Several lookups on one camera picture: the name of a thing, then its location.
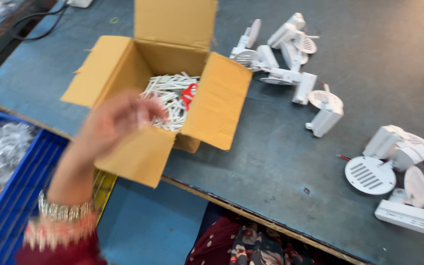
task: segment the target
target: blue plastic crate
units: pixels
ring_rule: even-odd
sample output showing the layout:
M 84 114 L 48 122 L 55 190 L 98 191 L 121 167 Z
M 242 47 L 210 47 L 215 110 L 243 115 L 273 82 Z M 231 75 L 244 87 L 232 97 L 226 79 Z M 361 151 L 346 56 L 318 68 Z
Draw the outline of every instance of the blue plastic crate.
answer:
M 0 112 L 0 120 L 24 121 Z M 68 140 L 40 130 L 0 195 L 0 264 L 15 264 L 24 228 L 38 215 L 37 196 L 48 186 Z

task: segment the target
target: cardboard box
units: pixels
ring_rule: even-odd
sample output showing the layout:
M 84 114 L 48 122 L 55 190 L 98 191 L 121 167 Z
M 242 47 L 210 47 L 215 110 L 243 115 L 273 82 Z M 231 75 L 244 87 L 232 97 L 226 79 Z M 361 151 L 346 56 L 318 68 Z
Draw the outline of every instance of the cardboard box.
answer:
M 216 0 L 136 0 L 135 38 L 98 39 L 61 100 L 92 107 L 123 89 L 143 91 L 152 76 L 201 76 L 179 133 L 139 130 L 96 161 L 99 169 L 156 187 L 172 147 L 230 149 L 252 72 L 210 52 L 216 8 Z

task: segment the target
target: clear plastic part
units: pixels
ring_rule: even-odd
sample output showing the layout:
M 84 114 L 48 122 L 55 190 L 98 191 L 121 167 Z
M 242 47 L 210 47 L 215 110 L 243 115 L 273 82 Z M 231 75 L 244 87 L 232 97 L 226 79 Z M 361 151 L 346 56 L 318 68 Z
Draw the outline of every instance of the clear plastic part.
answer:
M 0 188 L 9 181 L 37 133 L 33 125 L 0 121 Z

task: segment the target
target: bangle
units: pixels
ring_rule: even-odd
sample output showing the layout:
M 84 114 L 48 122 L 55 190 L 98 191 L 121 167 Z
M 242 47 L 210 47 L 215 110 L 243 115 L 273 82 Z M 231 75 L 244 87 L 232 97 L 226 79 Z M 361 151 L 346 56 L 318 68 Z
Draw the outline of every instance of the bangle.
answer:
M 74 222 L 96 210 L 94 198 L 81 205 L 66 206 L 49 202 L 47 200 L 47 190 L 39 193 L 39 213 L 40 217 L 54 221 Z

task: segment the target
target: table surface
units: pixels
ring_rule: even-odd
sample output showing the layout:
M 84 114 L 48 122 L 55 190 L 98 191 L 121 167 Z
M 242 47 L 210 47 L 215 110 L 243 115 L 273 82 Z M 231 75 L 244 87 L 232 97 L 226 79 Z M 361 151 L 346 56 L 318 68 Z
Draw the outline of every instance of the table surface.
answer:
M 294 12 L 303 13 L 309 34 L 323 36 L 303 70 L 330 84 L 344 102 L 343 119 L 313 137 L 304 124 L 315 109 L 292 104 L 292 87 L 256 74 L 231 150 L 205 143 L 193 155 L 174 150 L 164 174 L 363 260 L 424 264 L 424 234 L 377 220 L 374 210 L 388 195 L 357 192 L 335 156 L 359 156 L 382 125 L 424 138 L 424 0 L 220 1 L 212 50 L 228 56 L 255 18 L 262 20 L 256 45 L 265 44 Z M 110 24 L 113 17 L 119 21 Z M 59 98 L 101 35 L 133 36 L 133 1 L 70 8 L 49 36 L 21 44 L 0 68 L 0 106 L 75 134 L 89 110 Z

